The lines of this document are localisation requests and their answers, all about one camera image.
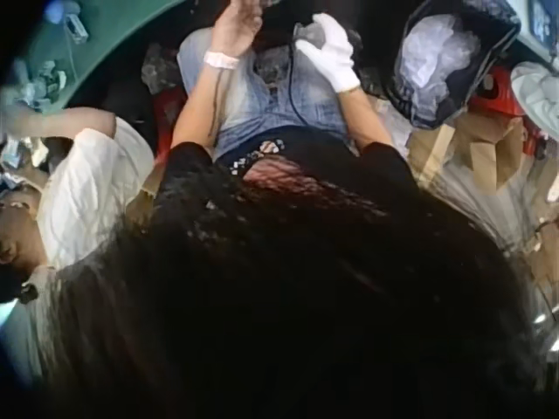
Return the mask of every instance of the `white glove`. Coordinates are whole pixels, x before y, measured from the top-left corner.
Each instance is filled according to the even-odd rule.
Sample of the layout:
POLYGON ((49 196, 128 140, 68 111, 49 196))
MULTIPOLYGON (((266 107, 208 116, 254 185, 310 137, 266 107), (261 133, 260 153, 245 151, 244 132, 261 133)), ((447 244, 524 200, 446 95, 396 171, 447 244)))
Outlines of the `white glove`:
POLYGON ((361 86, 353 71, 353 46, 349 43, 348 33, 338 22, 322 13, 314 15, 313 20, 324 30, 326 44, 319 50, 305 40, 299 40, 295 46, 305 54, 316 69, 330 82, 336 93, 343 93, 361 86))

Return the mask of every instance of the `cardboard box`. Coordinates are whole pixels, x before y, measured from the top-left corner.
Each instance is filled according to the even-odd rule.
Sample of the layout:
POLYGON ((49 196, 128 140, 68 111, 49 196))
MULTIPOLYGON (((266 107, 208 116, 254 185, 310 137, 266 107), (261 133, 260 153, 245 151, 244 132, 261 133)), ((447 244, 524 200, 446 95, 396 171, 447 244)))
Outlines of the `cardboard box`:
POLYGON ((416 131, 409 141, 409 163, 419 186, 428 188, 445 164, 448 147, 455 129, 443 125, 435 131, 416 131))
POLYGON ((476 185, 496 193, 518 171, 526 130, 521 118, 466 113, 456 121, 455 141, 476 185))

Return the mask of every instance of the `hand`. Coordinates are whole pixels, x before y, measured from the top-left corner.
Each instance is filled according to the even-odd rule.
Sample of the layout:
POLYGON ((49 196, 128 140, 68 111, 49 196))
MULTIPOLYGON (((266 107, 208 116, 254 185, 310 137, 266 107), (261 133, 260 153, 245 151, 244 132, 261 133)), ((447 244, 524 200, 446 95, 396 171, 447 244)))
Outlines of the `hand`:
POLYGON ((260 0, 231 0, 213 28, 210 51, 239 58, 251 47, 261 27, 260 0))
POLYGON ((359 87, 361 82, 353 71, 353 46, 349 43, 348 33, 326 13, 314 15, 313 20, 324 30, 326 44, 319 50, 310 42, 299 40, 295 44, 297 49, 313 62, 336 93, 348 92, 359 87))

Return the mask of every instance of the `green surface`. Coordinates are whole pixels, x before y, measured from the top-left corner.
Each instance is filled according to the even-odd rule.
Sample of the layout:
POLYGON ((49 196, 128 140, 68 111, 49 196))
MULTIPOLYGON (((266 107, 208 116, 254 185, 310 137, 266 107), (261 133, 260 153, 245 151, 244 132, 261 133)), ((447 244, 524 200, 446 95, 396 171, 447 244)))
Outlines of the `green surface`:
POLYGON ((76 45, 66 34, 63 25, 43 22, 23 54, 31 77, 50 59, 57 70, 64 70, 68 85, 58 100, 46 112, 64 108, 92 71, 120 43, 164 11, 184 0, 80 0, 80 19, 89 33, 83 45, 76 45), (70 60, 72 51, 77 77, 70 60))

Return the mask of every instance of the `person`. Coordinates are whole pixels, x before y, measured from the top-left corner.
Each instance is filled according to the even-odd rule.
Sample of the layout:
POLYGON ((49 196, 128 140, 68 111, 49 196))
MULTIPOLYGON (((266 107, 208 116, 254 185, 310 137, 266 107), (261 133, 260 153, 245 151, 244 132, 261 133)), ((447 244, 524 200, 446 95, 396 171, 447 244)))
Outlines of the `person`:
MULTIPOLYGON (((257 148, 262 155, 243 168, 242 158, 221 163, 252 141, 227 135, 242 132, 231 119, 227 128, 215 121, 240 108, 225 99, 237 74, 215 66, 236 63, 260 15, 259 2, 233 0, 216 22, 210 51, 224 56, 206 57, 190 93, 150 223, 119 223, 51 283, 39 357, 47 410, 556 415, 556 395, 535 387, 546 354, 532 333, 528 282, 483 226, 418 188, 353 86, 347 57, 344 80, 353 81, 336 86, 360 156, 342 152, 336 134, 296 127, 289 139, 284 128, 272 136, 285 142, 282 153, 257 148)), ((316 20, 335 28, 330 47, 300 47, 326 72, 349 49, 332 18, 316 20)), ((317 109, 300 112, 311 120, 317 109)))
POLYGON ((42 196, 26 189, 0 199, 0 299, 7 302, 26 299, 30 288, 22 285, 30 279, 41 277, 43 285, 44 268, 62 269, 102 243, 151 173, 156 143, 148 144, 126 121, 99 109, 43 115, 13 106, 3 115, 8 132, 18 137, 73 141, 42 196))

